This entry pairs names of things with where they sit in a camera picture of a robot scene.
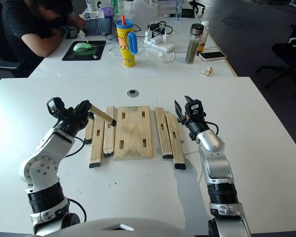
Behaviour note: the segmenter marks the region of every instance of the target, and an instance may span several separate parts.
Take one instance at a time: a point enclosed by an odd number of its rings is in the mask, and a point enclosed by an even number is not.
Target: red straw
[[[122,15],[122,26],[126,26],[126,24],[125,24],[125,16],[124,15]]]

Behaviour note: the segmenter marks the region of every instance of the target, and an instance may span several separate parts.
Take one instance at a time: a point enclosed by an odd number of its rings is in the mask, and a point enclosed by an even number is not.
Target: laptop keyboard
[[[98,26],[97,26],[97,30],[96,33],[109,33],[107,32],[110,27],[110,19],[109,18],[100,18],[98,21]]]

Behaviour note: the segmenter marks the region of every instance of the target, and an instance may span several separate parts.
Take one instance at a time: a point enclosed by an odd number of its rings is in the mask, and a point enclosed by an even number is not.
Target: laptop
[[[112,34],[113,17],[87,20],[83,32],[86,36]]]

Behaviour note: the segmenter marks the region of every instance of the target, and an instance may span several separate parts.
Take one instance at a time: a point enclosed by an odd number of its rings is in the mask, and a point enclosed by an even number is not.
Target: blue handle
[[[134,32],[128,33],[128,43],[130,53],[135,55],[138,53],[137,37]]]

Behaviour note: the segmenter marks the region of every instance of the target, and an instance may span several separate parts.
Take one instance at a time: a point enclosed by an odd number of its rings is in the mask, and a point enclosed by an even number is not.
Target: green computer mouse
[[[93,46],[88,44],[88,43],[77,43],[75,46],[74,46],[74,52],[77,52],[77,53],[81,53],[81,52],[84,52],[84,51],[87,51],[88,49],[91,49]]]

